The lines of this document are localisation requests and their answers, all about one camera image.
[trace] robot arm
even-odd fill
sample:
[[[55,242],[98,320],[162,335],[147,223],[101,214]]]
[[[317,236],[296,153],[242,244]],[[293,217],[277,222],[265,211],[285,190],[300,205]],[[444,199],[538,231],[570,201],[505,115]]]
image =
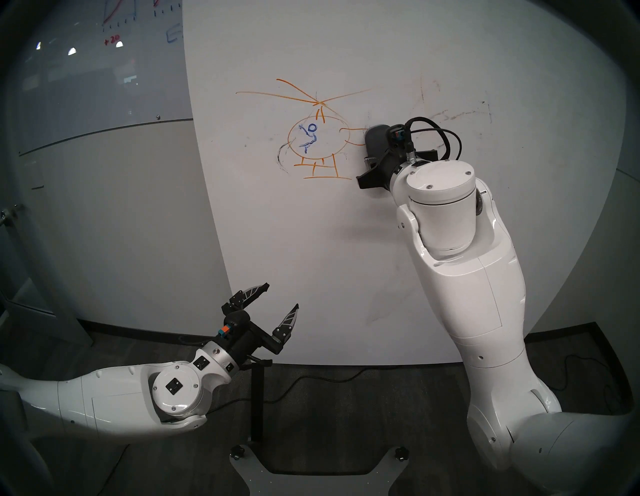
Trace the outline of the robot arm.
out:
[[[0,365],[0,390],[19,393],[22,430],[30,439],[74,436],[128,443],[196,429],[207,421],[216,387],[231,382],[257,348],[277,354],[291,336],[297,305],[272,335],[244,311],[268,287],[235,294],[223,306],[224,326],[190,362],[110,367],[69,381],[26,379]]]
[[[422,288],[465,365],[467,426],[482,459],[497,470],[514,465],[546,490],[577,489],[628,415],[562,412],[534,374],[524,346],[524,278],[493,195],[468,163],[416,152],[416,120],[446,131],[424,118],[370,128],[371,169],[360,187],[386,188],[398,206]]]

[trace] helicopter drawing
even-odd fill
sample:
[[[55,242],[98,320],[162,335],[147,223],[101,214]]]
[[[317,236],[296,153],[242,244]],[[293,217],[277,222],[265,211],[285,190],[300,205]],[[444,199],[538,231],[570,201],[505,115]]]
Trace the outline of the helicopter drawing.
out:
[[[327,102],[349,97],[351,95],[357,95],[358,93],[368,92],[369,90],[361,90],[359,92],[348,93],[346,95],[321,100],[317,97],[312,97],[309,93],[304,92],[295,84],[285,81],[284,79],[278,78],[276,81],[288,84],[290,87],[306,96],[306,99],[277,95],[275,93],[249,91],[236,92],[236,95],[239,93],[267,95],[297,102],[304,102],[311,104],[312,108],[316,107],[315,114],[312,111],[307,117],[297,121],[291,127],[287,135],[287,142],[280,147],[280,151],[282,151],[283,148],[288,147],[289,150],[294,152],[297,157],[300,158],[300,162],[294,164],[294,167],[303,166],[312,168],[311,175],[304,177],[304,179],[352,179],[351,177],[340,175],[335,156],[347,145],[363,147],[364,144],[354,143],[351,141],[351,132],[366,131],[367,128],[349,127],[349,124],[347,124],[344,117],[327,105]],[[327,111],[333,115],[327,115],[324,109],[327,109]],[[282,167],[280,162],[280,152],[278,153],[278,162]]]

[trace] power cord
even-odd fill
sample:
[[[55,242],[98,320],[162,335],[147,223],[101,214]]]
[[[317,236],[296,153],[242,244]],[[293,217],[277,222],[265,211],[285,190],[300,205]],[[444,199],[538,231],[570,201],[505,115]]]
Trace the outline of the power cord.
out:
[[[289,392],[294,388],[294,386],[296,384],[298,384],[298,382],[300,382],[302,379],[317,379],[319,381],[325,381],[325,382],[332,382],[335,384],[341,384],[341,383],[345,383],[345,382],[349,382],[349,381],[353,381],[355,378],[357,378],[359,375],[361,375],[363,372],[366,371],[371,371],[371,370],[394,370],[397,369],[398,366],[394,365],[394,366],[390,366],[390,367],[364,367],[363,369],[360,369],[356,374],[352,375],[351,377],[348,377],[346,379],[329,379],[327,377],[320,377],[320,376],[300,376],[299,378],[297,378],[296,380],[294,380],[291,383],[291,386],[289,386],[284,393],[282,393],[280,396],[278,396],[276,399],[272,399],[272,400],[267,400],[265,401],[265,404],[274,404],[277,403],[281,400],[284,399],[284,397],[289,394]],[[215,408],[213,408],[212,410],[209,410],[207,412],[207,415],[213,412],[217,412],[218,410],[222,410],[224,407],[229,406],[230,404],[234,404],[234,403],[238,403],[240,401],[251,401],[251,398],[236,398],[236,399],[232,399],[231,401],[227,401],[224,404],[221,404],[220,406],[217,406]],[[109,481],[111,480],[111,478],[113,477],[113,474],[116,471],[116,468],[118,467],[118,464],[120,463],[120,461],[122,460],[122,456],[124,455],[125,451],[127,450],[127,448],[131,446],[130,444],[127,444],[124,449],[122,450],[122,453],[120,453],[120,457],[118,458],[118,461],[115,463],[115,465],[113,465],[113,468],[111,469],[111,472],[109,473],[109,475],[107,476],[106,480],[104,481],[104,484],[102,485],[102,488],[100,489],[100,491],[98,492],[98,494],[96,496],[100,496],[100,494],[102,494],[102,492],[104,491],[104,489],[106,488],[107,484],[109,483]]]
[[[127,450],[127,448],[131,446],[131,444],[127,444],[124,449],[122,450],[122,453],[120,453],[120,457],[118,458],[118,461],[116,462],[115,465],[113,465],[113,468],[111,469],[111,472],[109,473],[109,475],[107,476],[107,478],[104,481],[104,484],[102,485],[102,488],[100,489],[100,491],[98,491],[98,494],[96,496],[100,496],[102,494],[102,491],[104,491],[104,489],[106,488],[107,484],[109,483],[109,481],[111,480],[111,478],[113,477],[113,474],[116,471],[116,468],[118,467],[118,464],[120,463],[120,460],[122,460],[122,456],[124,455],[124,452]]]
[[[276,399],[271,399],[271,400],[265,400],[264,404],[274,404],[277,403],[281,400],[284,399],[284,397],[289,394],[289,392],[294,388],[294,386],[296,384],[298,384],[298,382],[300,382],[302,379],[316,379],[319,381],[325,381],[325,382],[331,382],[331,383],[335,383],[335,384],[341,384],[341,383],[345,383],[345,382],[349,382],[349,381],[353,381],[356,377],[358,377],[359,375],[361,375],[363,372],[366,371],[371,371],[371,370],[394,370],[397,369],[398,365],[393,365],[391,367],[364,367],[363,369],[360,369],[356,374],[352,375],[351,377],[348,377],[346,379],[329,379],[327,377],[320,377],[320,376],[309,376],[309,375],[305,375],[305,376],[300,376],[299,378],[297,378],[296,380],[294,380],[291,383],[291,386],[289,386],[284,393],[282,393],[280,396],[278,396]],[[232,399],[231,401],[227,401],[226,403],[221,404],[220,406],[217,406],[215,408],[213,408],[212,410],[209,410],[207,412],[207,415],[213,412],[217,412],[218,410],[222,410],[224,407],[229,406],[230,404],[234,404],[234,403],[238,403],[239,401],[251,401],[251,398],[236,398],[236,399]]]
[[[607,364],[603,364],[597,358],[593,358],[592,356],[580,356],[580,355],[576,355],[575,353],[572,353],[570,355],[566,355],[565,358],[564,358],[564,386],[562,386],[561,388],[555,388],[555,387],[549,386],[550,390],[556,391],[556,392],[562,392],[562,391],[566,390],[567,386],[569,385],[569,370],[567,368],[567,363],[568,363],[569,358],[578,358],[579,360],[591,360],[592,362],[596,362],[597,364],[599,364],[602,367],[604,367],[605,369],[607,369],[609,371],[609,374],[611,374],[611,368]],[[611,391],[611,393],[614,395],[615,399],[618,402],[621,401],[621,398],[618,395],[616,395],[615,391],[613,390],[613,388],[609,384],[605,384],[605,387],[602,390],[602,397],[604,399],[604,403],[607,406],[607,410],[609,411],[609,413],[611,413],[612,415],[615,415],[615,413],[613,412],[613,410],[609,406],[609,402],[607,400],[607,389],[609,389]]]
[[[203,336],[203,339],[201,341],[186,341],[183,335],[178,336],[178,342],[185,346],[204,346],[211,340],[213,340],[213,336],[210,336],[210,337]]]
[[[456,157],[456,160],[460,158],[460,155],[462,154],[462,140],[455,132],[451,131],[450,129],[442,129],[441,127],[426,127],[424,129],[416,129],[411,133],[415,134],[416,132],[422,132],[422,131],[443,131],[443,132],[450,132],[451,134],[453,134],[458,140],[458,145],[460,146],[460,148],[458,149],[458,156]]]

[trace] black cable on floor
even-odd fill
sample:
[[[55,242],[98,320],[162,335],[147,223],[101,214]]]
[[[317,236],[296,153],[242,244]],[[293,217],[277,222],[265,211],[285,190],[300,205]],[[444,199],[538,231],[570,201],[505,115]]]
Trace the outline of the black cable on floor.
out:
[[[102,491],[104,491],[105,487],[107,486],[107,484],[109,483],[109,481],[113,477],[113,474],[115,473],[116,468],[118,467],[118,464],[120,463],[120,460],[122,460],[122,455],[124,455],[124,452],[127,450],[127,448],[129,446],[131,446],[131,444],[127,444],[124,447],[124,449],[122,450],[122,453],[120,453],[120,457],[118,458],[118,461],[116,462],[115,465],[113,465],[113,468],[111,469],[111,472],[109,472],[109,475],[107,476],[106,480],[104,481],[104,484],[102,485],[102,488],[100,489],[100,491],[98,491],[98,494],[96,496],[100,496],[102,494]]]
[[[568,363],[568,359],[569,358],[578,358],[579,360],[591,360],[592,362],[596,362],[597,364],[600,364],[602,367],[607,369],[609,371],[609,374],[611,373],[611,369],[609,368],[609,366],[607,364],[603,364],[597,358],[593,358],[592,356],[580,356],[580,355],[576,355],[575,353],[572,353],[570,355],[567,355],[564,358],[564,386],[562,386],[561,388],[555,388],[555,387],[549,386],[550,390],[556,391],[556,392],[562,392],[562,391],[566,390],[567,386],[569,385],[569,370],[567,368],[567,363]],[[607,406],[607,410],[609,411],[609,413],[614,414],[614,412],[611,409],[611,407],[609,406],[609,402],[607,400],[607,388],[614,394],[614,396],[615,396],[617,401],[620,401],[620,398],[615,394],[615,391],[613,390],[613,388],[610,385],[605,384],[605,387],[602,390],[602,397],[604,399],[604,403]]]
[[[287,394],[289,394],[289,392],[294,388],[294,386],[296,384],[298,384],[298,382],[300,382],[302,379],[316,379],[316,380],[319,380],[319,381],[325,381],[325,382],[332,382],[332,383],[336,383],[336,384],[341,384],[341,383],[353,381],[356,377],[358,377],[359,375],[361,375],[363,372],[366,372],[366,371],[393,370],[393,369],[397,369],[397,368],[398,368],[398,366],[392,366],[392,367],[364,367],[363,369],[360,369],[356,374],[354,374],[351,377],[348,377],[346,379],[329,379],[327,377],[320,377],[320,376],[300,376],[299,378],[297,378],[296,380],[293,381],[291,386],[289,386],[285,390],[284,393],[282,393],[276,399],[265,400],[264,404],[274,404],[274,403],[277,403],[277,402],[281,401],[282,399],[284,399],[284,397]],[[207,412],[207,415],[210,414],[210,413],[213,413],[213,412],[217,412],[218,410],[222,410],[224,407],[229,406],[230,404],[237,403],[239,401],[251,401],[251,398],[236,398],[236,399],[232,399],[231,401],[227,401],[226,403],[223,403],[220,406],[217,406],[217,407],[213,408],[212,410],[209,410]]]

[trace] red handwriting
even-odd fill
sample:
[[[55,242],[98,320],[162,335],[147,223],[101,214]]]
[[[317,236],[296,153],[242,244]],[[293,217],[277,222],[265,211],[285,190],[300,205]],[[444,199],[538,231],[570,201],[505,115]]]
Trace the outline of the red handwriting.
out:
[[[105,40],[104,45],[107,46],[109,44],[117,43],[120,40],[120,35],[115,35],[111,37],[111,41]]]

